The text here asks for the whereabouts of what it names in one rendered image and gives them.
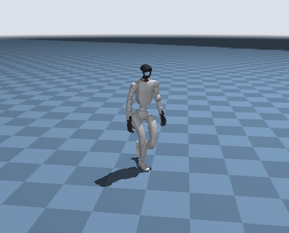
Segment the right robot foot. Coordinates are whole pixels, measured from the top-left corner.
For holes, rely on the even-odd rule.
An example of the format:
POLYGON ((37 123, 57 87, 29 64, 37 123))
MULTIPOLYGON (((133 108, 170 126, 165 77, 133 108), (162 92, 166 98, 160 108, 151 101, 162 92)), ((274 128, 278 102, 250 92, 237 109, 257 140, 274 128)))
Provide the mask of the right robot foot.
POLYGON ((150 170, 150 168, 145 163, 141 164, 140 161, 138 162, 138 166, 140 166, 145 171, 150 170))

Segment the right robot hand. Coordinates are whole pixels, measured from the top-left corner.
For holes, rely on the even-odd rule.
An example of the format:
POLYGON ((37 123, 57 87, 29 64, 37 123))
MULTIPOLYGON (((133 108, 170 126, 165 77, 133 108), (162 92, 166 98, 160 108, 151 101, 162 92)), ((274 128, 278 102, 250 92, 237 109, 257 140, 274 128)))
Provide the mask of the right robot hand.
POLYGON ((132 130, 132 128, 133 129, 135 129, 135 128, 132 126, 131 121, 132 121, 132 117, 129 116, 129 120, 127 120, 127 129, 128 129, 129 132, 133 133, 134 131, 132 130))

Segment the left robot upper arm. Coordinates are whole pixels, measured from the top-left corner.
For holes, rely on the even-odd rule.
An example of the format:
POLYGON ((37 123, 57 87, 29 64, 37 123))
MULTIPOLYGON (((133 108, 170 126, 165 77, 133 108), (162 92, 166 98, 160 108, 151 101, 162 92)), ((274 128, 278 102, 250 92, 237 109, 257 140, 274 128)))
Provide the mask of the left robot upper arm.
POLYGON ((161 97, 159 95, 159 82, 156 80, 153 81, 154 81, 154 100, 158 101, 161 100, 161 97))

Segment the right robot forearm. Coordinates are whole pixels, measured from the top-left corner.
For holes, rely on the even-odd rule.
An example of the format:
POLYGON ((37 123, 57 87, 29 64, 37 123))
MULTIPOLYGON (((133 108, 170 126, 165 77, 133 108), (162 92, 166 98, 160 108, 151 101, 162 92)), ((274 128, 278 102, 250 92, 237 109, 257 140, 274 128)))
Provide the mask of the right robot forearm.
POLYGON ((126 102, 126 108, 127 108, 127 111, 126 111, 126 119, 129 120, 129 116, 132 117, 132 106, 130 105, 130 99, 127 100, 126 102))

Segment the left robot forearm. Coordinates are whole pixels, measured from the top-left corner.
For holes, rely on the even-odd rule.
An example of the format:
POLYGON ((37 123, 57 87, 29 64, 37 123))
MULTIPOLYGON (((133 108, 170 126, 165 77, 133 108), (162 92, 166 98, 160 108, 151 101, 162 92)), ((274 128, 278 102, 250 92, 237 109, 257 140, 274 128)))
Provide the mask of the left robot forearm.
POLYGON ((161 100, 156 101, 156 104, 157 104, 157 109, 158 109, 159 114, 162 114, 161 111, 163 111, 163 107, 162 107, 161 100))

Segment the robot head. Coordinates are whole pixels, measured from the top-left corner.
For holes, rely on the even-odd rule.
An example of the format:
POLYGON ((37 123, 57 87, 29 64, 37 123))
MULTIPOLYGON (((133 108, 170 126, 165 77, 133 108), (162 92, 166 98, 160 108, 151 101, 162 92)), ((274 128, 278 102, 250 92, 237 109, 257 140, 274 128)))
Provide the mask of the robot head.
MULTIPOLYGON (((143 72, 142 79, 144 79, 144 82, 148 82, 149 81, 148 78, 151 76, 151 72, 152 72, 151 66, 149 66, 148 64, 144 64, 140 67, 140 70, 142 70, 142 72, 143 72), (149 76, 145 75, 145 72, 150 72, 149 76)), ((142 79, 140 79, 140 80, 142 80, 142 79)))

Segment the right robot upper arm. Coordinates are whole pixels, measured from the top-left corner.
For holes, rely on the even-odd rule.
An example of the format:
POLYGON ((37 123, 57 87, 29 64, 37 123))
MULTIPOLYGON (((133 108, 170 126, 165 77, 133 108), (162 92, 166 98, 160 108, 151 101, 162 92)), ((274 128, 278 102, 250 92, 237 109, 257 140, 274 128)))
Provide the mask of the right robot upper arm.
POLYGON ((130 99, 130 105, 133 105, 134 104, 134 100, 132 99, 134 94, 135 94, 135 90, 138 89, 138 85, 139 85, 139 82, 134 82, 134 83, 131 83, 130 84, 130 90, 129 90, 129 93, 128 93, 128 98, 127 99, 130 99))

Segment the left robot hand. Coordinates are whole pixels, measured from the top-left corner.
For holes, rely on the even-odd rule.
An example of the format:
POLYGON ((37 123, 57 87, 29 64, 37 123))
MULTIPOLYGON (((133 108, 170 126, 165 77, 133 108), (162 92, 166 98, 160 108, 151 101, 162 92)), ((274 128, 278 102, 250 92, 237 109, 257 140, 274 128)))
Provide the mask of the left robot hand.
POLYGON ((161 124, 162 126, 166 125, 166 118, 164 116, 164 111, 161 111, 162 114, 159 114, 161 116, 161 124))

